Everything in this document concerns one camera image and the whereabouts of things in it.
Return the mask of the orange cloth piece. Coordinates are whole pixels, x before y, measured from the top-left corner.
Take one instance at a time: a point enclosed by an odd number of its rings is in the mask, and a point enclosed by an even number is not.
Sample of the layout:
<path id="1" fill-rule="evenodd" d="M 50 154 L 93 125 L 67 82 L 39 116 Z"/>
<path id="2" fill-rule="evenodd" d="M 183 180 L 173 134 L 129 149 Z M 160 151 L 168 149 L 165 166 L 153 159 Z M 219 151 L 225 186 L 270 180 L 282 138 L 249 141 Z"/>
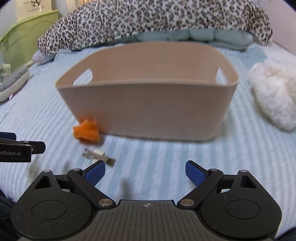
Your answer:
<path id="1" fill-rule="evenodd" d="M 94 120 L 84 120 L 74 126 L 73 136 L 75 139 L 85 142 L 98 143 L 100 141 L 99 128 Z"/>

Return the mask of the blue striped bed sheet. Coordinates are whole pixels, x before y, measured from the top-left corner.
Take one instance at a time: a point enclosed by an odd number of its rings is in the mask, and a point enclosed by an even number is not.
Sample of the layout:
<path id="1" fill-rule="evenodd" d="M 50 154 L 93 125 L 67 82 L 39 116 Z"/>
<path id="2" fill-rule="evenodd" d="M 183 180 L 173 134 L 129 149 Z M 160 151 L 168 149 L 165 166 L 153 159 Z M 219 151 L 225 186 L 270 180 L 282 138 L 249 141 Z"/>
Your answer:
<path id="1" fill-rule="evenodd" d="M 44 169 L 65 174 L 91 164 L 82 155 L 85 146 L 72 135 L 77 121 L 55 83 L 94 52 L 62 51 L 47 64 L 31 66 L 27 84 L 1 104 L 1 131 L 46 144 L 44 154 L 34 155 L 30 163 L 1 163 L 1 190 L 8 199 L 17 201 Z M 177 201 L 194 188 L 185 175 L 188 160 L 227 174 L 247 169 L 279 204 L 282 220 L 277 233 L 282 235 L 295 227 L 295 132 L 283 132 L 261 115 L 248 85 L 248 70 L 267 57 L 294 62 L 295 56 L 275 44 L 222 53 L 233 63 L 240 82 L 216 137 L 179 143 L 104 136 L 99 149 L 116 163 L 107 168 L 97 188 L 114 200 Z"/>

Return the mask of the grey plush toy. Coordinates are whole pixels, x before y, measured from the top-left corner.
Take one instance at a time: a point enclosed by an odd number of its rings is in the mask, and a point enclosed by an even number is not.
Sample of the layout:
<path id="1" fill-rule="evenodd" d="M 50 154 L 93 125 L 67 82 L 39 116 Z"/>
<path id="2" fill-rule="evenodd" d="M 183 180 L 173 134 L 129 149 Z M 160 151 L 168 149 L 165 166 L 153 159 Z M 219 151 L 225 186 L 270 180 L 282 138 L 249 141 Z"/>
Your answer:
<path id="1" fill-rule="evenodd" d="M 11 95 L 16 94 L 28 81 L 30 70 L 27 66 L 14 71 L 11 75 L 4 78 L 1 83 L 1 100 L 7 101 Z"/>

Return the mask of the small green patterned box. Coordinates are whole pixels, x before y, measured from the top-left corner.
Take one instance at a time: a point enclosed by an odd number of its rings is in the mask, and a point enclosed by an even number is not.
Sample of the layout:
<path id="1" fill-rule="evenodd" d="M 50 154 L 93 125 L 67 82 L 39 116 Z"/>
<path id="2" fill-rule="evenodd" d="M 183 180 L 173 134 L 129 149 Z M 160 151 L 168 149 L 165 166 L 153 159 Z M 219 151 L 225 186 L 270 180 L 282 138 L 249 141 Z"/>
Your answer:
<path id="1" fill-rule="evenodd" d="M 4 78 L 11 75 L 11 65 L 2 64 L 0 65 L 0 83 L 3 83 Z"/>

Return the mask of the person's denim leg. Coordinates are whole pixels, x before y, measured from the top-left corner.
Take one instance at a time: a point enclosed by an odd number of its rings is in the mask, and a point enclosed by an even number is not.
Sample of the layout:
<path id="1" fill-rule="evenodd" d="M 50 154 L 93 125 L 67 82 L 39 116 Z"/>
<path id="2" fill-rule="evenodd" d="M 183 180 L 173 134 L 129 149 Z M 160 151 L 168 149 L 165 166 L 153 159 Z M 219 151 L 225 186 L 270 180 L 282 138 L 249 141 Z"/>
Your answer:
<path id="1" fill-rule="evenodd" d="M 11 210 L 15 203 L 1 191 L 1 240 L 18 240 L 19 236 L 11 223 Z"/>

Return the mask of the pink floral pillow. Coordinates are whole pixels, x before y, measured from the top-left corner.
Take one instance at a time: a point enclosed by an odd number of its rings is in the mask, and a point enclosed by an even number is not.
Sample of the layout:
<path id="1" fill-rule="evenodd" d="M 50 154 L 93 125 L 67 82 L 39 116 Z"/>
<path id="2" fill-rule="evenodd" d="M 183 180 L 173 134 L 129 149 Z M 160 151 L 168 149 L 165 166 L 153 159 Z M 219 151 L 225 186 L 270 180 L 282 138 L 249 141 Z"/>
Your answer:
<path id="1" fill-rule="evenodd" d="M 40 50 L 37 50 L 32 57 L 32 61 L 37 64 L 46 64 L 49 61 L 52 61 L 56 55 L 45 55 Z"/>

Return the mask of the green plastic storage box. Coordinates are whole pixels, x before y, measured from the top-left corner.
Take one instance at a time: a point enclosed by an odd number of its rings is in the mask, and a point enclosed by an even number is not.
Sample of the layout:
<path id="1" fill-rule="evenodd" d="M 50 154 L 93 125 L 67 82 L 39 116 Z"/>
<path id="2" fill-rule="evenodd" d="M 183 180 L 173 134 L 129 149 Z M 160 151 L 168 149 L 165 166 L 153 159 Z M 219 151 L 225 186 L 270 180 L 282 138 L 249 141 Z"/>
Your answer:
<path id="1" fill-rule="evenodd" d="M 29 63 L 37 51 L 36 41 L 59 18 L 59 11 L 52 10 L 17 21 L 1 37 L 1 53 L 11 71 Z"/>

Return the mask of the beige plastic storage bin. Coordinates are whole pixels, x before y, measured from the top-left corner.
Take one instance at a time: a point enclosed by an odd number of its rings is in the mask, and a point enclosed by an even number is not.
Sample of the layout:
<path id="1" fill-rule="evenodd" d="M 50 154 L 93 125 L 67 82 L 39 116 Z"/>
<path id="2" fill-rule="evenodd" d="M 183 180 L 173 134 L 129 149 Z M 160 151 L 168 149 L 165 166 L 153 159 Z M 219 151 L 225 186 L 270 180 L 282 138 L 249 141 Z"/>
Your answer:
<path id="1" fill-rule="evenodd" d="M 105 48 L 56 82 L 76 120 L 100 132 L 172 141 L 207 141 L 220 128 L 239 76 L 218 50 L 151 41 Z"/>

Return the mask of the white fluffy plush toy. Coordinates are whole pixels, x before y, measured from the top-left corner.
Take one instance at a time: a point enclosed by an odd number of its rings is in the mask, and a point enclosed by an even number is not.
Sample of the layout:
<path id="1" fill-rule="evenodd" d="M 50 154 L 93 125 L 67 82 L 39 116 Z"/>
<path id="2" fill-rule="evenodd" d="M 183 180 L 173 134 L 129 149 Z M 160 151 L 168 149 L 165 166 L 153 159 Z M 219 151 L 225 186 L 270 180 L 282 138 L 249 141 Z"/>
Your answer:
<path id="1" fill-rule="evenodd" d="M 295 129 L 295 63 L 267 58 L 248 72 L 248 84 L 265 117 L 286 132 Z"/>

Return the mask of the white cartoon printed board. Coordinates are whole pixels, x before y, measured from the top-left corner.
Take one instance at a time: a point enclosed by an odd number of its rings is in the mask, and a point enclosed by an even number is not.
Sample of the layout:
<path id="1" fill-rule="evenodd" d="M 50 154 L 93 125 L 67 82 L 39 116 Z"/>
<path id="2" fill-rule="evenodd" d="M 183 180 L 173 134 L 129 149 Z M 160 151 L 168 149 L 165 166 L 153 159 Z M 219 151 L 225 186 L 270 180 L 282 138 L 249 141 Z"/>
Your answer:
<path id="1" fill-rule="evenodd" d="M 15 1 L 16 17 L 18 20 L 28 18 L 52 10 L 51 0 L 17 0 Z"/>

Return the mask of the leopard print blanket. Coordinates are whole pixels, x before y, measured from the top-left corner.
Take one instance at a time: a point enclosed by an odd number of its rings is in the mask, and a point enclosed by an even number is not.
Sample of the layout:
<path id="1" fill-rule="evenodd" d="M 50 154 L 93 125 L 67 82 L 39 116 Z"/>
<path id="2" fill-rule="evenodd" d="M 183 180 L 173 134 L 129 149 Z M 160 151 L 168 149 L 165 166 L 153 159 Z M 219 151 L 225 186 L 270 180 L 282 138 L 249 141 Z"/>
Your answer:
<path id="1" fill-rule="evenodd" d="M 145 32 L 219 29 L 273 35 L 264 9 L 251 1 L 90 1 L 55 21 L 37 40 L 47 56 Z"/>

